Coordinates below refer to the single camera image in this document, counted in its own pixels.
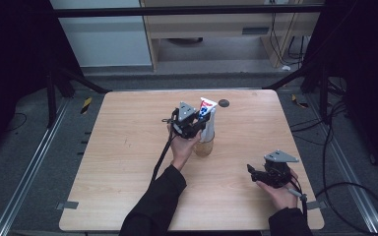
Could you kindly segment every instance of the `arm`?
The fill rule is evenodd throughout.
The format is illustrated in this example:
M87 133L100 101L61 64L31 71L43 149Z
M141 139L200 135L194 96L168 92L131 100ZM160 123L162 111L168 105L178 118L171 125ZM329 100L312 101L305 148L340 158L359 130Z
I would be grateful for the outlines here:
M290 171L297 179L297 174L293 170ZM294 189L292 184L288 183L286 188L278 189L260 181L257 181L257 185L270 195L275 208L278 210L269 218L272 236L312 235L302 211L297 207L297 196L287 190L287 188Z
M192 139L175 137L171 143L173 159L163 174L158 177L128 213L122 224L120 236L165 235L178 199L186 187L180 170L192 153L193 146L201 139L201 133Z

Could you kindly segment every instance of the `small round object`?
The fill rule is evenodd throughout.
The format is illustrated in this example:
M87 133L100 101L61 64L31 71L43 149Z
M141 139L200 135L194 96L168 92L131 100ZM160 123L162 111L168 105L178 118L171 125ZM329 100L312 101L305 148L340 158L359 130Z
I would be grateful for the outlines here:
M221 99L219 102L218 102L218 105L220 107L228 107L229 106L229 101L227 99Z

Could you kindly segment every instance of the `person's right hand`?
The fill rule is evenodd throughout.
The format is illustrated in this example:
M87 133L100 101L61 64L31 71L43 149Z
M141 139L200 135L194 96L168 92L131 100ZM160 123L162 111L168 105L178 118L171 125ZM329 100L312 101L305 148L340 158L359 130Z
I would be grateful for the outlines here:
M297 179L297 174L290 169L290 173L294 178ZM284 208L295 208L297 207L297 196L293 195L287 188L295 190L292 184L287 183L285 187L281 187L278 189L273 188L272 186L269 186L261 181L257 181L256 184L263 189L266 193L270 195L272 198L273 205L277 210L281 210Z

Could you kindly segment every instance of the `cable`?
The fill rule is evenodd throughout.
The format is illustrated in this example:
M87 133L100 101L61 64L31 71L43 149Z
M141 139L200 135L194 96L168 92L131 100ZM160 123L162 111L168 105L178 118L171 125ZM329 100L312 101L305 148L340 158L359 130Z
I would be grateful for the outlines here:
M343 111L346 111L345 109L343 110L340 110L340 111L337 111L337 112L334 112L332 115L332 117L328 117L328 118L333 118L333 117L336 117L338 114L342 113ZM295 127L295 126L299 126L299 125L303 125L303 124L306 124L306 123L309 123L309 122L312 122L312 121L318 121L317 123L315 124L312 124L308 127L305 127L305 128L301 128L301 129L297 129L297 130L290 130L291 132L301 132L301 131L306 131L306 130L309 130L321 123L323 123L323 120L319 119L319 118L315 118L315 119L312 119L312 120L308 120L308 121L304 121L304 122L300 122L300 123L297 123L297 124L294 124L294 125L291 125L289 126L290 128L292 127Z
M305 36L302 37L301 39L301 42L300 42L300 49L299 49L299 53L291 53L290 52L290 49L293 45L293 42L295 40L295 37L293 36L292 37L292 40L290 41L290 44L289 44L289 48L287 49L287 55L291 58L291 59L296 59L298 60L297 62L297 69L300 68L300 65L303 63L303 44L304 44L304 39L305 39Z
M306 221L308 221L308 205L306 202L308 201L306 198L306 194L302 193L302 187L300 186L299 181L297 178L292 175L292 178L295 180L296 183L290 180L290 184L296 189L296 191L300 194L299 199L302 202L302 214Z
M27 122L27 115L26 114L20 113L20 112L17 112L15 114L24 116L24 121L21 123L21 125L15 127L15 128L12 128L12 129L8 129L5 132L15 131L15 130L19 129L20 127L22 127L24 124L26 124L26 122Z
M307 139L305 139L305 138L302 138L302 137L300 137L300 136L296 136L296 135L293 135L295 138L298 138L298 139L301 139L301 140L303 140L303 141L305 141L305 142L308 142L308 143L310 143L310 144L313 144L313 145L317 145L317 146L323 146L324 144L318 144L318 143L315 143L315 142L313 142L313 141L310 141L310 140L307 140Z
M344 103L341 101L339 103L337 103L333 109L331 110L331 114L330 114L330 122L329 122L329 130L328 130L328 135L327 135L327 138L326 138L326 141L324 143L324 147L323 147L323 159L322 159L322 164L323 164L323 170L322 170L322 175L323 175L323 189L315 196L315 197L318 197L319 195L321 195L322 193L325 194L326 196L326 199L327 199L327 203L328 205L331 207L332 211L334 212L334 214L339 218L341 219L344 223L346 223L348 226L352 227L353 229L355 229L356 231L360 232L360 233L363 233L363 234L367 234L367 235L378 235L378 232L377 233L373 233L373 232L370 232L370 231L367 231L365 229L361 229L357 226L355 226L354 224L352 224L351 222L349 222L348 220L346 220L342 215L340 215L340 213L335 209L333 203L331 202L331 199L330 199L330 196L328 194L328 190L329 189L332 189L334 187L337 187L337 186L341 186L341 185L352 185L352 186L355 186L355 187L359 187L359 188L362 188L364 189L365 191L367 191L367 193L369 193L377 202L378 202L378 197L372 192L370 191L368 188L364 187L364 186L361 186L359 184L355 184L355 183L350 183L350 182L340 182L340 183L337 183L337 184L332 184L330 186L327 186L327 179L326 179L326 152L327 152L327 146L328 146L328 142L329 142L329 137L330 137L330 134L334 135L333 133L333 122L332 122L332 118L333 118L333 114L335 112L336 109L338 109L337 105L344 105Z
M173 133L172 128L170 128L167 143L165 144L164 149L161 152L160 158L157 161L155 169L153 170L153 176L152 176L152 180L150 182L150 185L152 185L155 182L156 177L158 176L158 170L160 169L161 164L164 160L164 157L167 154L168 149L170 148L171 142L173 141L174 138L176 138L176 136L172 137L172 133Z
M172 124L173 123L173 117L174 115L179 111L178 108L176 108L172 113L171 113L171 117L170 119L162 119L161 121L162 122L167 122L167 124ZM175 135L174 137L173 136L173 128L170 127L169 131L168 131L168 139L167 139L167 143L165 144L164 146L164 149L163 151L161 152L161 155L160 155L160 158L158 159L157 161L157 164L155 166L155 169L153 170L153 176L152 176L152 180L150 182L150 186L152 186L152 184L155 182L156 180L156 177L158 176L158 170L160 169L161 167L161 164L164 160L164 157L165 155L167 154L167 151L168 149L170 148L170 145L171 145L171 142L173 141L174 138L176 138L177 136Z
M272 5L275 5L276 4L276 1L275 0L270 0L270 3ZM278 37L276 36L276 32L275 32L275 21L276 21L276 13L272 13L272 24L271 24L271 31L270 31L270 44L273 48L273 51L275 52L276 56L278 57L278 60L279 62L282 64L282 65L285 65L285 66L291 66L291 65L295 65L295 64L300 64L301 62L298 61L298 62L288 62L286 60L284 60L284 56L282 54L282 50L281 50L281 46L279 45L279 41L278 41ZM272 41L272 37L274 36L274 39L275 39L275 42L276 42L276 45L278 47L278 50L275 48L275 46L273 45L273 41Z

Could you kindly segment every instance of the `person's hand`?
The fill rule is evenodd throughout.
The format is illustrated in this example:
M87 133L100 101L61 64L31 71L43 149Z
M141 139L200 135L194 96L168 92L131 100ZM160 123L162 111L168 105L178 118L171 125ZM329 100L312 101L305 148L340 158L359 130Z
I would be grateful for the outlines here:
M290 173L294 178L297 179L297 174L290 169ZM270 195L272 198L273 205L277 210L281 210L284 208L295 208L297 207L297 196L293 195L291 192L288 191L287 188L295 190L292 184L287 183L285 187L281 187L278 189L273 188L272 186L269 186L261 181L257 181L256 184L262 188L266 193Z
M170 125L167 125L167 129L170 132ZM173 152L173 159L170 164L180 171L191 155L193 146L201 140L201 131L193 139L183 139L176 134L172 134L172 138L170 148Z

